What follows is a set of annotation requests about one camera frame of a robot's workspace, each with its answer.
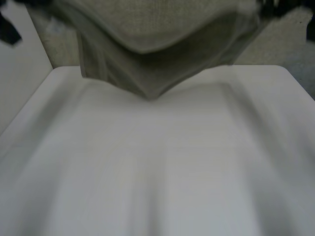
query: white surface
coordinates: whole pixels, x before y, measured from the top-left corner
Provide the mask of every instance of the white surface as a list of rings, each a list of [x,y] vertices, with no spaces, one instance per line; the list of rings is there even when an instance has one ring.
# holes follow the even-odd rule
[[[154,222],[165,236],[259,236],[250,162],[313,236],[312,183],[278,177],[218,83],[233,80],[314,135],[314,101],[278,66],[209,69],[154,102],[55,69],[0,137],[0,235],[145,236]]]
[[[0,41],[0,134],[52,71],[26,8],[8,1],[1,12],[23,41],[14,48]]]

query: gray cloth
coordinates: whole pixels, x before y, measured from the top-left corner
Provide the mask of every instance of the gray cloth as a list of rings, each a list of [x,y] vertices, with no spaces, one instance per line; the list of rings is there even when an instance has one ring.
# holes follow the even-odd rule
[[[232,64],[264,28],[254,8],[237,3],[55,0],[47,10],[78,30],[84,77],[154,99],[205,68]]]

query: textured fabric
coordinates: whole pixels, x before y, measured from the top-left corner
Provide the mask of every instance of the textured fabric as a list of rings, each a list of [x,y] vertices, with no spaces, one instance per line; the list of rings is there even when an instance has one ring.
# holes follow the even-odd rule
[[[232,64],[262,30],[255,8],[237,3],[56,0],[48,11],[78,30],[83,76],[154,99],[205,68]]]

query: white wall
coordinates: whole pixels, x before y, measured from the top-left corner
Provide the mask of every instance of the white wall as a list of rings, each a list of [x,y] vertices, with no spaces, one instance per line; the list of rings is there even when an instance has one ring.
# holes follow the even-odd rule
[[[9,2],[2,14],[23,41],[16,47],[0,41],[0,134],[52,71],[26,8]]]

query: white table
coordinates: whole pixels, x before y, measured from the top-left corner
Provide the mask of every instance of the white table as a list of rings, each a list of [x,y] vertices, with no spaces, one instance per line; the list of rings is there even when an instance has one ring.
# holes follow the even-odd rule
[[[231,103],[235,81],[297,154],[280,171]],[[258,236],[265,205],[279,230],[313,236],[314,166],[290,144],[308,148],[314,125],[278,66],[208,69],[153,102],[57,68],[0,137],[0,235]]]

